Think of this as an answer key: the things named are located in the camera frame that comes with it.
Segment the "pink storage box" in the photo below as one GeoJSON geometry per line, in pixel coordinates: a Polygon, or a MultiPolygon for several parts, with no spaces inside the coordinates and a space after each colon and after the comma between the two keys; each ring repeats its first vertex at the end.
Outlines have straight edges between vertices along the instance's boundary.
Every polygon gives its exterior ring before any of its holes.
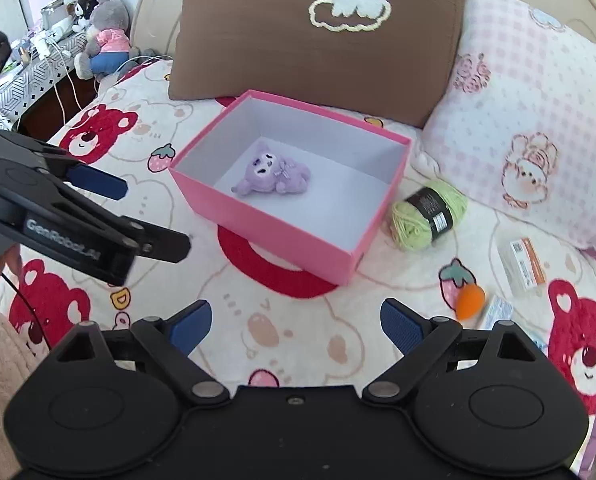
{"type": "Polygon", "coordinates": [[[412,147],[403,133],[249,90],[179,151],[169,170],[196,214],[345,285],[412,147]]]}

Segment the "clear box orange label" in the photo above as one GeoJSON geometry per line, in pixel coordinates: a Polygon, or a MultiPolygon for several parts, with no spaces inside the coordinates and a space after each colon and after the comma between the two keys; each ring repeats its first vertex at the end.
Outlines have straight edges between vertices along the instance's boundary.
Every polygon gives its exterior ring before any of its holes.
{"type": "Polygon", "coordinates": [[[529,237],[503,237],[499,256],[510,289],[516,297],[539,297],[546,287],[546,277],[529,237]]]}

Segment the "orange makeup sponge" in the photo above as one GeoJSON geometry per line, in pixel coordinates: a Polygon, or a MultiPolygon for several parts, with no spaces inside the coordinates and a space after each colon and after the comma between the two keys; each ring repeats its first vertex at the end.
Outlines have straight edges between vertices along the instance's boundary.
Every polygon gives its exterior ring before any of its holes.
{"type": "Polygon", "coordinates": [[[469,320],[480,313],[486,302],[486,293],[477,284],[466,284],[455,300],[455,315],[459,321],[469,320]]]}

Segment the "pink checkered pillow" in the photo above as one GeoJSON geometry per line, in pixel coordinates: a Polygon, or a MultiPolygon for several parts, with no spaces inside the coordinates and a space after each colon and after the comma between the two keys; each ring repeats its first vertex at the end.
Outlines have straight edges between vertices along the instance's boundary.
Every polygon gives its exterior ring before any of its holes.
{"type": "Polygon", "coordinates": [[[467,197],[596,251],[596,44],[519,0],[465,0],[449,85],[422,133],[467,197]]]}

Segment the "brown cloud pillow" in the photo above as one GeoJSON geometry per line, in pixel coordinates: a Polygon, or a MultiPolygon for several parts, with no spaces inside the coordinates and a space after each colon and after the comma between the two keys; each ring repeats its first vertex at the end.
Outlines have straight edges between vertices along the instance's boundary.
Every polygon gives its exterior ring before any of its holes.
{"type": "Polygon", "coordinates": [[[421,127],[447,89],[464,0],[183,0],[175,100],[260,90],[421,127]]]}

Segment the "grey plush rabbit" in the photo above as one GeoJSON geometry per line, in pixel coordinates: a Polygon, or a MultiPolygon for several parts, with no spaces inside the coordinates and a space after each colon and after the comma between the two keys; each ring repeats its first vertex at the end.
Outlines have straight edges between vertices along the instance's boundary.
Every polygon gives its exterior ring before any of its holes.
{"type": "Polygon", "coordinates": [[[88,41],[74,57],[77,77],[100,80],[128,62],[132,50],[129,28],[129,12],[121,0],[95,0],[89,15],[88,41]]]}

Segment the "blue wet wipes pack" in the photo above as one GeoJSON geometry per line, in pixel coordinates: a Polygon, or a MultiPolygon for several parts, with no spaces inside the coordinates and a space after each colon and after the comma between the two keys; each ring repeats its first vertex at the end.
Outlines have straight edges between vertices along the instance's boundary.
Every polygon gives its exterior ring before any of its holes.
{"type": "Polygon", "coordinates": [[[529,339],[533,342],[533,344],[545,355],[548,356],[548,341],[543,338],[541,335],[537,335],[535,333],[527,333],[529,339]]]}

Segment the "green yarn ball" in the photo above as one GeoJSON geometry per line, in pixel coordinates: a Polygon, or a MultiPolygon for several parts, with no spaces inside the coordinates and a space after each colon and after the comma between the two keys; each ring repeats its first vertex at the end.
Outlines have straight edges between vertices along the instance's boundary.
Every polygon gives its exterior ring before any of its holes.
{"type": "Polygon", "coordinates": [[[452,231],[466,215],[467,197],[452,185],[430,180],[391,206],[390,232],[394,244],[415,252],[452,231]]]}

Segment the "white blue medicine box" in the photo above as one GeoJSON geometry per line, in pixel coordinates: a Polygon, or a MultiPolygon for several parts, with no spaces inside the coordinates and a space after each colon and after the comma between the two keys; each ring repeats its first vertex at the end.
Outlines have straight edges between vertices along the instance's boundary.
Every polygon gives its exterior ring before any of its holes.
{"type": "Polygon", "coordinates": [[[509,321],[514,314],[514,307],[507,300],[498,295],[493,295],[484,307],[478,328],[480,330],[492,330],[498,321],[509,321]]]}

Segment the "patterned bedside table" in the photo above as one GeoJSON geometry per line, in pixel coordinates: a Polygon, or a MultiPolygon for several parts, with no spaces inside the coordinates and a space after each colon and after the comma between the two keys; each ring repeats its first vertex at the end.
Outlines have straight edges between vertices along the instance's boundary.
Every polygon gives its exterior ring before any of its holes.
{"type": "Polygon", "coordinates": [[[85,44],[85,32],[50,41],[45,58],[36,53],[28,65],[1,79],[0,130],[47,141],[94,100],[92,81],[79,79],[74,71],[74,56],[85,44]]]}

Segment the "purple plush toy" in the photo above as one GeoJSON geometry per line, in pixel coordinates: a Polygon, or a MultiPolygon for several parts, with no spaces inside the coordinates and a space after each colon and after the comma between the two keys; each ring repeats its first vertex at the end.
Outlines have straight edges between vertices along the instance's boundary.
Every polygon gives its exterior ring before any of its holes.
{"type": "Polygon", "coordinates": [[[302,194],[311,180],[310,169],[270,149],[260,142],[254,157],[246,165],[244,176],[231,191],[240,197],[251,193],[302,194]]]}

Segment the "black white plush toy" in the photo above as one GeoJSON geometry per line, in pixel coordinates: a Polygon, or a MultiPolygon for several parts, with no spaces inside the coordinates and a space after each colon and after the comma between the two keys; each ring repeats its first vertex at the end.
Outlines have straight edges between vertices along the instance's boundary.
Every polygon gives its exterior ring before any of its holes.
{"type": "Polygon", "coordinates": [[[72,23],[73,32],[82,32],[90,24],[90,16],[98,5],[97,0],[70,0],[71,11],[74,16],[72,23]]]}

